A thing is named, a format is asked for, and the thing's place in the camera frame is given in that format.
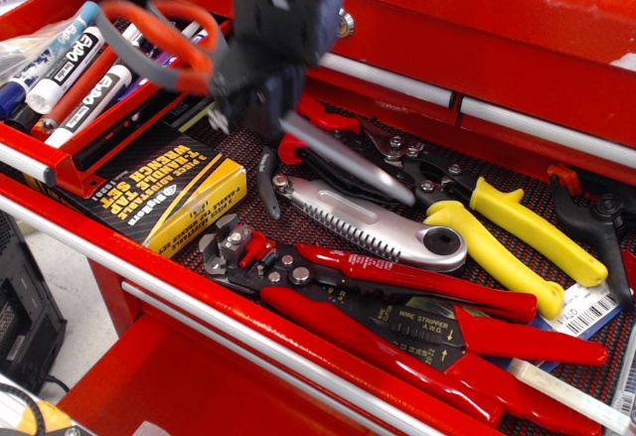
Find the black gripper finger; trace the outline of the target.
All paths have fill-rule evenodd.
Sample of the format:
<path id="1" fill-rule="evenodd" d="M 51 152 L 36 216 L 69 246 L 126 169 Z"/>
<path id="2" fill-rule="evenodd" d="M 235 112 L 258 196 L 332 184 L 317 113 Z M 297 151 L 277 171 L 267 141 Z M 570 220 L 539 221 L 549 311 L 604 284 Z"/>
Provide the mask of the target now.
<path id="1" fill-rule="evenodd" d="M 303 66 L 281 66 L 259 77 L 247 102 L 247 129 L 266 143 L 279 143 L 285 132 L 280 120 L 294 110 L 304 89 Z"/>
<path id="2" fill-rule="evenodd" d="M 214 105 L 208 112 L 208 121 L 214 130 L 230 133 L 232 129 L 242 127 L 247 111 L 246 96 L 242 92 L 229 96 L 217 94 Z"/>

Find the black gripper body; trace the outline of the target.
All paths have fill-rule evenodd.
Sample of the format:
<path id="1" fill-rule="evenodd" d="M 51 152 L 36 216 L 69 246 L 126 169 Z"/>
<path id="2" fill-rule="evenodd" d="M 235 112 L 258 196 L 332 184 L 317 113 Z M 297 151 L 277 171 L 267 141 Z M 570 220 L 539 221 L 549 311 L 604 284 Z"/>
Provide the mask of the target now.
<path id="1" fill-rule="evenodd" d="M 242 92 L 281 66 L 318 65 L 335 43 L 343 0 L 233 0 L 230 49 L 215 65 L 213 96 Z"/>

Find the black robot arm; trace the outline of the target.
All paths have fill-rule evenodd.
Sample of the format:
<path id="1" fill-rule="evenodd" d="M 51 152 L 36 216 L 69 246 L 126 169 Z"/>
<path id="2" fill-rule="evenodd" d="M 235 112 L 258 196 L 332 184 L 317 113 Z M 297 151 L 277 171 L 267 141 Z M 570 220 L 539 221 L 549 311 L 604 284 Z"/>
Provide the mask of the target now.
<path id="1" fill-rule="evenodd" d="M 307 70 L 337 40 L 343 0 L 233 1 L 233 34 L 210 90 L 229 126 L 276 146 L 285 134 L 280 121 L 295 109 Z"/>

